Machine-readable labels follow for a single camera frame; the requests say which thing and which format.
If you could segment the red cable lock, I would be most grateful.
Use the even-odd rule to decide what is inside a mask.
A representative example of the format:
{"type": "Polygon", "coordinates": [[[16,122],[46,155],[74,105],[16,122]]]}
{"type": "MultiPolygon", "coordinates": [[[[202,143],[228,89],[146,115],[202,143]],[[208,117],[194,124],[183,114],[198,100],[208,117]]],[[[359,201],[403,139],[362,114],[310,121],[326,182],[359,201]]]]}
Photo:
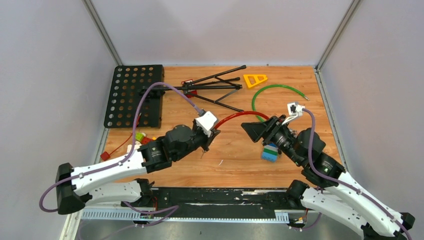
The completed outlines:
{"type": "Polygon", "coordinates": [[[220,120],[214,127],[215,130],[218,130],[222,125],[228,123],[229,121],[232,121],[234,119],[239,119],[239,118],[244,118],[246,116],[254,116],[254,117],[259,117],[262,118],[263,120],[268,120],[269,117],[267,115],[265,115],[262,112],[258,112],[258,111],[253,111],[253,110],[249,110],[249,111],[241,111],[241,112],[237,112],[234,114],[231,114],[227,117],[225,117],[224,119],[220,120]]]}

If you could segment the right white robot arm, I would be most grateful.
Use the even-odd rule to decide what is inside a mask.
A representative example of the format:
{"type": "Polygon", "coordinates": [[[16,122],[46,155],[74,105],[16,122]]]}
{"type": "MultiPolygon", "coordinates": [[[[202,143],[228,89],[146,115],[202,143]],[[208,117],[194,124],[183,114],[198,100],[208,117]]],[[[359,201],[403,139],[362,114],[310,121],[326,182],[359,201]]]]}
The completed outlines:
{"type": "Polygon", "coordinates": [[[298,167],[302,175],[319,189],[294,180],[285,193],[292,209],[305,207],[319,211],[357,233],[364,240],[410,240],[408,232],[415,217],[398,212],[364,189],[334,158],[324,152],[326,146],[312,128],[298,135],[283,124],[285,116],[273,116],[264,122],[244,122],[241,127],[256,143],[273,144],[298,167]]]}

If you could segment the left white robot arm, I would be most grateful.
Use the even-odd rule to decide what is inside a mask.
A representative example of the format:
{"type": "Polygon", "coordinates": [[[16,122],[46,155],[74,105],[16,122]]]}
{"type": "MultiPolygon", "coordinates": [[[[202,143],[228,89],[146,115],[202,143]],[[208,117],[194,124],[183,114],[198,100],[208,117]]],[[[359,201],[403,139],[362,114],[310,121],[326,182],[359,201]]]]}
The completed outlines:
{"type": "Polygon", "coordinates": [[[82,210],[88,204],[113,201],[149,206],[153,201],[151,190],[137,183],[134,184],[136,189],[131,190],[115,181],[169,168],[198,148],[207,152],[219,134],[220,130],[215,128],[206,133],[197,123],[192,127],[180,124],[164,136],[134,148],[132,153],[82,167],[63,163],[59,165],[55,179],[57,212],[67,215],[82,210]]]}

